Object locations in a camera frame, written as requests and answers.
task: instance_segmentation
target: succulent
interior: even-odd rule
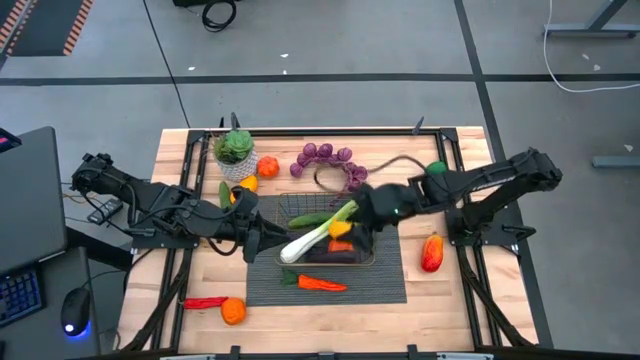
[[[233,165],[246,159],[253,150],[253,139],[246,130],[232,130],[219,136],[213,144],[213,153],[220,162]]]

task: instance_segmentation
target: black floor stripe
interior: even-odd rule
[[[454,4],[456,7],[456,13],[458,14],[458,20],[460,21],[462,37],[467,49],[467,55],[469,56],[469,62],[471,64],[471,70],[473,71],[476,88],[478,90],[480,105],[482,106],[482,112],[487,125],[487,132],[489,133],[489,139],[491,140],[493,155],[496,161],[503,161],[505,160],[504,147],[502,146],[500,133],[498,132],[498,125],[496,123],[493,107],[491,106],[491,99],[487,90],[485,77],[482,74],[482,67],[480,66],[480,59],[478,58],[476,45],[473,41],[469,19],[467,18],[467,13],[462,0],[454,0]],[[516,218],[519,219],[520,223],[522,223],[522,216],[517,202],[510,205],[509,209],[509,211],[514,212]],[[538,279],[536,277],[533,259],[531,258],[531,251],[527,240],[523,240],[519,243],[519,251],[519,263],[522,269],[522,277],[525,284],[527,298],[529,300],[529,306],[531,307],[536,333],[538,335],[538,342],[542,347],[553,348],[553,340],[551,339],[549,323],[544,311],[542,296],[538,286]]]
[[[640,81],[640,74],[559,74],[563,82]],[[296,82],[552,82],[548,74],[315,74],[315,75],[230,75],[230,76],[177,76],[177,84],[261,84]],[[165,85],[168,76],[145,77],[81,77],[81,78],[0,78],[0,86],[74,86],[74,85]]]
[[[560,82],[575,81],[640,81],[640,74],[554,74]],[[483,75],[486,82],[552,82],[549,74],[488,74]]]

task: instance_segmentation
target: red pepper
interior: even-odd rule
[[[186,299],[184,301],[184,308],[187,310],[193,309],[208,309],[211,307],[219,307],[228,299],[227,296],[213,297],[213,298],[199,298],[199,299]]]

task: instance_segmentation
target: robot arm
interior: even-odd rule
[[[157,244],[168,243],[168,239],[183,241],[185,248],[193,247],[200,237],[231,240],[243,247],[248,263],[260,251],[291,240],[286,230],[263,219],[260,213],[254,214],[258,196],[242,187],[232,189],[238,200],[224,211],[196,198],[188,189],[149,184],[124,173],[113,166],[108,154],[86,154],[83,161],[72,176],[72,190],[109,194],[129,204],[126,231],[132,236],[146,237]]]
[[[486,199],[467,204],[461,211],[469,230],[489,222],[493,215],[520,196],[535,191],[551,191],[562,179],[546,154],[529,149],[507,161],[470,171],[425,173],[409,179],[409,186],[385,184],[378,188],[363,185],[355,194],[356,218],[376,231],[387,224],[420,214],[455,208],[468,194],[501,185]]]

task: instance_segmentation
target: orange carrot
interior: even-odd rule
[[[349,241],[331,239],[329,240],[329,252],[335,251],[353,251],[353,244]]]
[[[327,280],[312,278],[307,275],[298,275],[291,270],[282,269],[282,285],[297,284],[300,289],[306,290],[324,290],[342,292],[347,290],[346,285],[334,283]]]
[[[347,286],[327,280],[312,278],[307,275],[298,275],[298,287],[306,290],[325,290],[341,292],[346,291]]]

